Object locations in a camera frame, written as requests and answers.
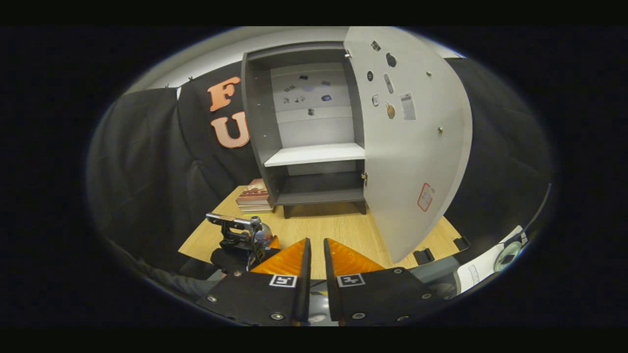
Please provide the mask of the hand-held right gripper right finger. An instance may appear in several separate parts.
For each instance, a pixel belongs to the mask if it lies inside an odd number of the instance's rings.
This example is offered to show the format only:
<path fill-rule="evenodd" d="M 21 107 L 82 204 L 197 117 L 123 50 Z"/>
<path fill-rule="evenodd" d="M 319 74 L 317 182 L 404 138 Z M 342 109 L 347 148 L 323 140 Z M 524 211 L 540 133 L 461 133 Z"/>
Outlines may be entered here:
<path fill-rule="evenodd" d="M 339 326 L 399 326 L 438 310 L 438 295 L 404 267 L 375 270 L 342 243 L 323 241 L 331 320 Z"/>

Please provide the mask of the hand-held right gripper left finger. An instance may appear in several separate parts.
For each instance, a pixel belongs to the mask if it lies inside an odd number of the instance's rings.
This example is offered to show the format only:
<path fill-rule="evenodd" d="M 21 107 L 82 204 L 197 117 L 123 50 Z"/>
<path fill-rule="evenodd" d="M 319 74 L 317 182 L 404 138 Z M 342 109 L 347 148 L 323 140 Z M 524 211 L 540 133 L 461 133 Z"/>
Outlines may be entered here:
<path fill-rule="evenodd" d="M 251 271 L 226 275 L 196 305 L 241 326 L 302 326 L 308 320 L 311 241 L 281 250 Z"/>

